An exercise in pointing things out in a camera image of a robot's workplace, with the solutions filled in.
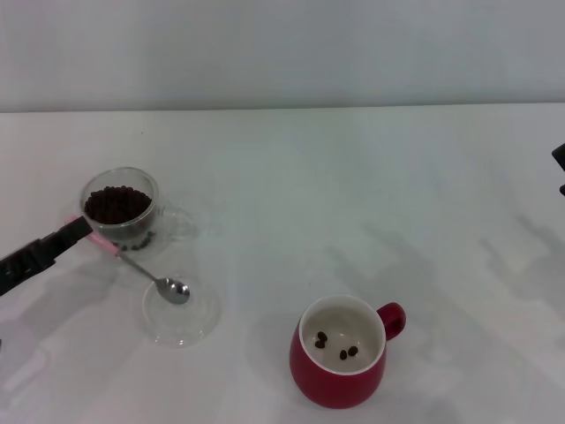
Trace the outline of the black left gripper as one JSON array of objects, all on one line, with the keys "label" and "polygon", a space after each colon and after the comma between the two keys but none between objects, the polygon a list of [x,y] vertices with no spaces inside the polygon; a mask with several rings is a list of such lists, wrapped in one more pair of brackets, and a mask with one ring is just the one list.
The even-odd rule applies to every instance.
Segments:
[{"label": "black left gripper", "polygon": [[59,230],[34,240],[1,260],[1,295],[53,266],[56,258],[93,232],[84,216],[71,218]]}]

